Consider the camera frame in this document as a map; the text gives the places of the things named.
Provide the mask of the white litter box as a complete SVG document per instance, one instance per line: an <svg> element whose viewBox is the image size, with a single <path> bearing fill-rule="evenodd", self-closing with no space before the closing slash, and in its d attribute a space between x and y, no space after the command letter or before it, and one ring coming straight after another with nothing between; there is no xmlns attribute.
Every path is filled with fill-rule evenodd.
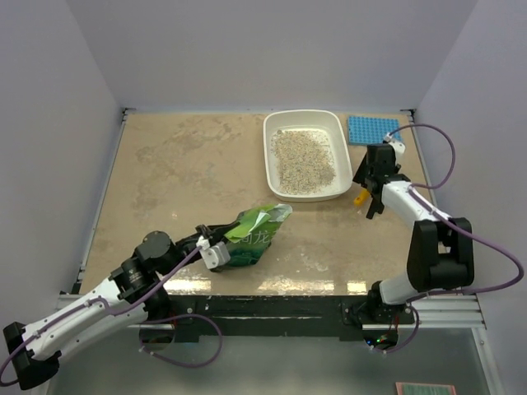
<svg viewBox="0 0 527 395"><path fill-rule="evenodd" d="M352 186L347 140L337 115L320 109L284 110L263 121L268 186L285 202L321 202Z"/></svg>

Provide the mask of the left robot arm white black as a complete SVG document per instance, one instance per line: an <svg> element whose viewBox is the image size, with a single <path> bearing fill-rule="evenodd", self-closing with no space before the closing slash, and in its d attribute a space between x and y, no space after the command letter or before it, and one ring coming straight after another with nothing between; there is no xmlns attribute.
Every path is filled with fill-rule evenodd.
<svg viewBox="0 0 527 395"><path fill-rule="evenodd" d="M3 336L9 356L1 367L12 365L16 377L2 382L2 387L28 390L50 380L58 373L67 346L81 345L88 332L105 319L117 324L126 318L135 323L165 321L170 315L165 283L199 259L210 269L228 263L226 234L238 224L198 225L194 234L177 242L163 231L152 231L129 258L83 297L40 321L7 325Z"/></svg>

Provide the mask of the orange plastic scoop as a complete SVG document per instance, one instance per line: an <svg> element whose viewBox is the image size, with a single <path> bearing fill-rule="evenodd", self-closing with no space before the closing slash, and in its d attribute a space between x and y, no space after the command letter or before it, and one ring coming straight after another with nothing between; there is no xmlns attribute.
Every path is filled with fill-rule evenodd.
<svg viewBox="0 0 527 395"><path fill-rule="evenodd" d="M353 204L356 207L363 205L369 198L370 193L366 189L362 189L359 195L353 200Z"/></svg>

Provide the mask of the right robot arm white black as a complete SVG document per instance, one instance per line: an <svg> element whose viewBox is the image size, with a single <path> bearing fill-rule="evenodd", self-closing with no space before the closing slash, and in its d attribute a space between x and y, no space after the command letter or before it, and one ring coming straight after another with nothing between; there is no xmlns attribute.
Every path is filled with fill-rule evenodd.
<svg viewBox="0 0 527 395"><path fill-rule="evenodd" d="M375 282L354 309L358 319L376 323L389 322L414 296L469 286L474 279L473 241L464 235L472 231L470 222L450 217L415 191L399 172L403 152L399 142L369 145L353 178L371 197L367 219L388 207L412 230L403 273Z"/></svg>

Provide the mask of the green litter bag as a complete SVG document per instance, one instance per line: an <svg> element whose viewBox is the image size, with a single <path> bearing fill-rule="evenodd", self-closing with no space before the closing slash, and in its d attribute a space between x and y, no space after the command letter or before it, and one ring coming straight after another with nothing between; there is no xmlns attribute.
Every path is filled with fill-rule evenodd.
<svg viewBox="0 0 527 395"><path fill-rule="evenodd" d="M236 218L237 225L224 235L230 255L226 266L255 265L292 212L292 206L283 203L254 207L241 212Z"/></svg>

